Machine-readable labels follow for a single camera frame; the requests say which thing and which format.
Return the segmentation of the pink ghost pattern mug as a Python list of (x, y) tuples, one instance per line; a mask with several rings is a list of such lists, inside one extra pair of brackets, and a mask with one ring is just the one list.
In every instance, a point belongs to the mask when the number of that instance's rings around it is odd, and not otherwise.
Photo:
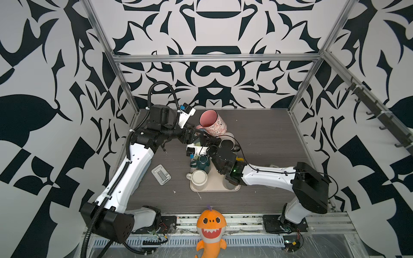
[(227, 125), (215, 110), (207, 110), (200, 117), (200, 129), (204, 129), (209, 135), (220, 136), (227, 132)]

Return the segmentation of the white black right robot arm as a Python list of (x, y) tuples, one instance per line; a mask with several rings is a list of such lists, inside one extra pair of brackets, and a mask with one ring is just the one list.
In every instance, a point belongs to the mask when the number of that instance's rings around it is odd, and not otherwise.
[(328, 212), (331, 181), (305, 162), (293, 167), (261, 167), (239, 161), (236, 153), (225, 147), (212, 145), (206, 153), (218, 173), (234, 186), (266, 186), (294, 193), (282, 214), (291, 224), (301, 223), (310, 213)]

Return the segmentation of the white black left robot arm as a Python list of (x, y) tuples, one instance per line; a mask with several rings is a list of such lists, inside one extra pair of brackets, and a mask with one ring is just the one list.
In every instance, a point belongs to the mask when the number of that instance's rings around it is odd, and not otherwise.
[(152, 158), (159, 147), (178, 139), (183, 144), (195, 141), (196, 130), (187, 125), (195, 114), (188, 104), (180, 106), (173, 124), (169, 123), (170, 108), (154, 105), (149, 108), (146, 125), (130, 131), (126, 155), (118, 171), (96, 201), (82, 206), (80, 213), (88, 226), (83, 245), (88, 246), (92, 234), (122, 244), (129, 235), (147, 228), (157, 230), (161, 223), (160, 211), (144, 206), (131, 213), (126, 212), (130, 196), (137, 190)]

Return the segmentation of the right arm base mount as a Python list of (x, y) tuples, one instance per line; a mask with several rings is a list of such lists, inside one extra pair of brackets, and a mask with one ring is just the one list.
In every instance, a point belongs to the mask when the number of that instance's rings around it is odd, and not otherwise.
[(264, 229), (267, 233), (273, 234), (289, 234), (293, 232), (307, 232), (308, 225), (306, 219), (301, 223), (294, 224), (286, 220), (282, 215), (263, 215), (262, 216)]

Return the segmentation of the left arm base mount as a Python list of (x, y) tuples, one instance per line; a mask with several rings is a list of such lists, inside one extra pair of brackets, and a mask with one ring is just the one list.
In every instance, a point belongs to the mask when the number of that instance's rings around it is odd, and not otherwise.
[(137, 229), (132, 234), (167, 234), (176, 229), (177, 216), (162, 215), (159, 222), (154, 226)]

